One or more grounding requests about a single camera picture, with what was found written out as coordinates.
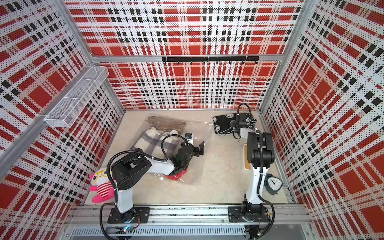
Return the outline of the black smiley face scarf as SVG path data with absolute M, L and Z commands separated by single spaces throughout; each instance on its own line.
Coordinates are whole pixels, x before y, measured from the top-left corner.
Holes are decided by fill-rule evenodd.
M 229 135 L 234 133 L 236 113 L 220 115 L 213 117 L 214 131 L 217 135 Z

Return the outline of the clear plastic vacuum bag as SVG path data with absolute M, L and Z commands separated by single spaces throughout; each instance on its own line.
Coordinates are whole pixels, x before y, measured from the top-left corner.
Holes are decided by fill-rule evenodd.
M 188 122 L 163 116 L 148 116 L 128 151 L 150 156 L 148 173 L 163 174 L 186 185 L 197 185 L 205 164 L 205 147 L 213 127 L 207 122 Z

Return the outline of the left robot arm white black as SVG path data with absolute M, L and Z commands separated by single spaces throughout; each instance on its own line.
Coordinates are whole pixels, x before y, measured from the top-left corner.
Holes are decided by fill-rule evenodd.
M 107 164 L 107 176 L 114 189 L 114 203 L 119 213 L 134 210 L 133 187 L 147 173 L 159 173 L 178 177 L 185 172 L 193 157 L 205 153 L 205 142 L 198 147 L 181 143 L 178 152 L 169 159 L 159 159 L 143 152 L 142 149 L 122 151 L 114 155 Z

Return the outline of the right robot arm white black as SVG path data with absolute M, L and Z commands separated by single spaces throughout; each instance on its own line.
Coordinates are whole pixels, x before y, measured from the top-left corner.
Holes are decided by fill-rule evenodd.
M 241 203 L 238 219 L 245 222 L 268 221 L 268 210 L 273 204 L 263 198 L 264 182 L 272 163 L 275 161 L 273 138 L 254 128 L 241 128 L 240 136 L 247 140 L 245 160 L 250 164 L 250 184 Z

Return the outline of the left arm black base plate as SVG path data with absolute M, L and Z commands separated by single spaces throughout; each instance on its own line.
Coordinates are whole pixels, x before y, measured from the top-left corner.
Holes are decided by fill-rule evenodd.
M 151 208 L 133 208 L 125 213 L 120 213 L 117 208 L 112 208 L 108 224 L 146 224 L 149 219 Z

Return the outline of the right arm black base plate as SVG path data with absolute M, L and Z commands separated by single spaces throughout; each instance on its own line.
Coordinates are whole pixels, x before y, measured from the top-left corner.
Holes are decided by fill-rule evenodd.
M 228 207 L 230 223 L 267 223 L 270 220 L 266 207 L 252 205 L 250 210 L 243 210 L 242 207 Z

